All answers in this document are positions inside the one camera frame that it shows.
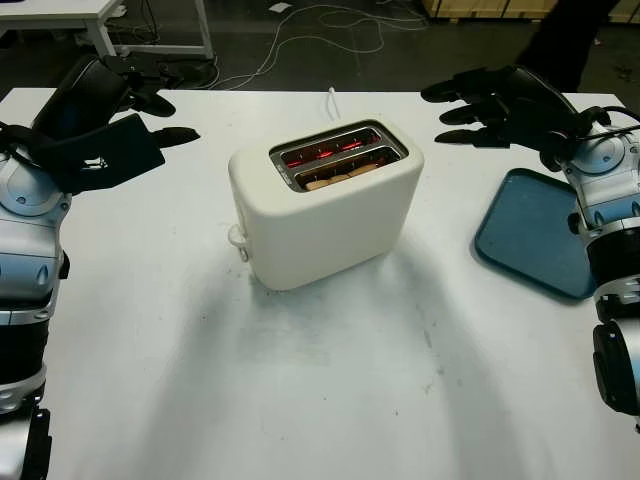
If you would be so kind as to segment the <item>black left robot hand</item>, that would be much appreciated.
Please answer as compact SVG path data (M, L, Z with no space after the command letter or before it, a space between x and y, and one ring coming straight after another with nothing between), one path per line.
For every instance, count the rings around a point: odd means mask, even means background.
M92 147L118 153L159 150L194 142L199 133L188 127L168 127L148 132L141 124L120 131L110 125L118 112L135 110L168 118L176 109L158 94L163 84L159 72L148 76L135 65L114 57L81 58L62 80L32 123L27 149L51 149L67 140L98 133Z

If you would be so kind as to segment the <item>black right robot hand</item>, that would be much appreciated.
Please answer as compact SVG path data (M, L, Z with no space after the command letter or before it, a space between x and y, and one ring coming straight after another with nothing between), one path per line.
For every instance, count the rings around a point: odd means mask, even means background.
M519 66L459 73L420 95L430 103L465 102L440 116L452 129L436 136L436 142L476 148L520 145L537 151L552 172L562 169L591 130L560 92Z

